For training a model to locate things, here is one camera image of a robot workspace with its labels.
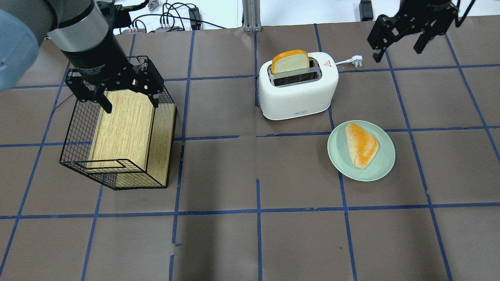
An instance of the triangular bread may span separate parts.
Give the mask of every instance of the triangular bread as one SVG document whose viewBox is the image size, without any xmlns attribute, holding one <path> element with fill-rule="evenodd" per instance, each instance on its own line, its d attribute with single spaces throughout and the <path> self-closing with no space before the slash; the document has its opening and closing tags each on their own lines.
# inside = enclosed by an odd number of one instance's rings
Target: triangular bread
<svg viewBox="0 0 500 281">
<path fill-rule="evenodd" d="M 373 135 L 354 123 L 345 126 L 345 136 L 352 163 L 359 169 L 366 168 L 377 153 L 379 142 Z"/>
</svg>

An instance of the bread slice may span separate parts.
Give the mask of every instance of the bread slice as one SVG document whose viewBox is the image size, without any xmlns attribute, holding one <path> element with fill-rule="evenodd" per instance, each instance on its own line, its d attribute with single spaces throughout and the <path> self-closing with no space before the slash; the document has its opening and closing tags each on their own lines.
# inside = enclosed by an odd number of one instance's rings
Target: bread slice
<svg viewBox="0 0 500 281">
<path fill-rule="evenodd" d="M 309 56 L 304 50 L 289 50 L 272 59 L 271 73 L 278 74 L 287 71 L 306 69 L 309 67 Z"/>
<path fill-rule="evenodd" d="M 359 169 L 366 168 L 377 153 L 379 142 L 373 135 L 354 123 L 345 126 L 345 136 L 352 163 Z"/>
</svg>

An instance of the plate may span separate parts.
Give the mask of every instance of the plate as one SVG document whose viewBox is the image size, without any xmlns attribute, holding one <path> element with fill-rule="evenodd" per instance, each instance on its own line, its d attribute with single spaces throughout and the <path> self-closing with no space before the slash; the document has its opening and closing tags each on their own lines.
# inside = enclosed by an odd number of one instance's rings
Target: plate
<svg viewBox="0 0 500 281">
<path fill-rule="evenodd" d="M 349 156 L 346 139 L 346 126 L 349 123 L 360 126 L 378 141 L 375 157 L 364 169 L 354 166 Z M 396 150 L 389 135 L 377 125 L 363 120 L 352 120 L 338 125 L 328 138 L 327 148 L 328 156 L 330 156 L 335 168 L 346 177 L 361 182 L 371 182 L 383 178 L 391 171 L 396 161 Z"/>
</svg>

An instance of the white toaster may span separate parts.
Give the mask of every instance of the white toaster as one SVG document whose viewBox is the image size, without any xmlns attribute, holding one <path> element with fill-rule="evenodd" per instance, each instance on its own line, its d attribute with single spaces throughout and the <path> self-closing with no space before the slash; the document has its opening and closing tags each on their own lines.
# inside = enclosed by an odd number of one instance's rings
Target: white toaster
<svg viewBox="0 0 500 281">
<path fill-rule="evenodd" d="M 320 113 L 332 102 L 339 71 L 332 57 L 310 52 L 309 68 L 271 73 L 272 61 L 258 74 L 258 100 L 264 116 L 283 120 Z"/>
</svg>

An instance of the wooden block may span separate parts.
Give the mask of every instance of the wooden block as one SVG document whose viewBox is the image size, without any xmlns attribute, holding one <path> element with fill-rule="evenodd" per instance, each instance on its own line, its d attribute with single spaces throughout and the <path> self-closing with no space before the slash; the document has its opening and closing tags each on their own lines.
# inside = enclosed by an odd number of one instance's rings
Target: wooden block
<svg viewBox="0 0 500 281">
<path fill-rule="evenodd" d="M 107 92 L 106 97 L 113 110 L 107 114 L 101 109 L 88 160 L 129 159 L 166 186 L 176 105 L 164 103 L 155 109 L 146 95 L 130 90 Z M 116 161 L 87 163 L 96 173 L 109 172 L 110 168 L 113 172 L 137 170 L 121 167 Z M 116 176 L 116 187 L 127 187 L 134 178 L 147 182 L 137 173 Z"/>
<path fill-rule="evenodd" d="M 131 90 L 106 92 L 113 104 L 102 108 L 92 140 L 89 161 L 128 159 L 146 169 L 155 108 L 149 98 Z M 117 162 L 89 162 L 87 168 L 121 167 Z"/>
<path fill-rule="evenodd" d="M 175 117 L 176 105 L 174 103 L 160 104 L 154 114 L 147 173 L 164 186 L 167 185 Z"/>
</svg>

